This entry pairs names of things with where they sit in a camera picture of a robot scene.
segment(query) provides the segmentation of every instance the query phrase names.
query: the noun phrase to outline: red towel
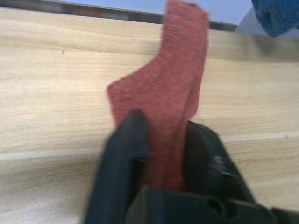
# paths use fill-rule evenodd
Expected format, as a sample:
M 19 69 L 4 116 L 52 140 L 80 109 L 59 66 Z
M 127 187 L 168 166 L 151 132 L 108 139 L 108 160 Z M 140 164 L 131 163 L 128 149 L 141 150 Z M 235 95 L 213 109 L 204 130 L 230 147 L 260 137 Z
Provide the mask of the red towel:
M 169 0 L 158 55 L 108 86 L 117 125 L 132 109 L 141 109 L 149 122 L 145 182 L 152 187 L 184 188 L 186 126 L 199 103 L 208 27 L 208 14 L 197 5 Z

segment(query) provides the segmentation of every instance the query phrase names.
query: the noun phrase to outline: wood grain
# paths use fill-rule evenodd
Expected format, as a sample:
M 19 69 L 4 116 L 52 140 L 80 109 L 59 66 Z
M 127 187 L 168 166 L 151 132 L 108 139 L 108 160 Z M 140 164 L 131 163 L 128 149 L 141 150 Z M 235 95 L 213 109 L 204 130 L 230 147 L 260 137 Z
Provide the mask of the wood grain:
M 0 220 L 79 223 L 113 131 L 106 86 L 149 62 L 161 25 L 0 8 Z M 299 210 L 299 41 L 210 30 L 194 121 L 260 203 Z

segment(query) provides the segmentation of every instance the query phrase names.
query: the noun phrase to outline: red cloth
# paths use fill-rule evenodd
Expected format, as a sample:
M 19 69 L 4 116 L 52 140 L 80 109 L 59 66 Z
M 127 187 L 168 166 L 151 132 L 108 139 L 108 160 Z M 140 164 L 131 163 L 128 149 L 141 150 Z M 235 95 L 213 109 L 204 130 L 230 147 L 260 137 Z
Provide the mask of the red cloth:
M 158 55 L 107 91 L 117 125 L 132 109 L 141 109 L 149 121 L 152 154 L 145 182 L 181 190 L 186 126 L 199 103 L 209 19 L 194 4 L 169 0 L 164 23 Z

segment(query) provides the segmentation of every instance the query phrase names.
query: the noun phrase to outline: blue towel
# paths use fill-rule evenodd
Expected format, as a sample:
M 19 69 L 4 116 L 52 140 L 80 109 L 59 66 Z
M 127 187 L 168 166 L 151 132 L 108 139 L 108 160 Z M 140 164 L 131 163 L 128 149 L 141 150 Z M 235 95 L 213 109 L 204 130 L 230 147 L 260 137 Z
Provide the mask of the blue towel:
M 257 20 L 276 37 L 299 24 L 299 0 L 252 0 Z

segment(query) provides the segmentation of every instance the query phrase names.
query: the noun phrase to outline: knitted fabric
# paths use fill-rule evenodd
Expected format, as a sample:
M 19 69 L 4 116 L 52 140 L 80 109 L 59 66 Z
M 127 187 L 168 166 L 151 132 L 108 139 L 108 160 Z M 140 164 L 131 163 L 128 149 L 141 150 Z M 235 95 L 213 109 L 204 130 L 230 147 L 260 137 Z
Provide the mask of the knitted fabric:
M 257 20 L 271 37 L 299 24 L 299 0 L 252 0 L 252 3 Z
M 199 103 L 208 27 L 201 8 L 169 0 L 158 55 L 108 86 L 117 125 L 133 109 L 141 109 L 149 122 L 151 157 L 144 181 L 152 187 L 184 188 L 186 126 Z

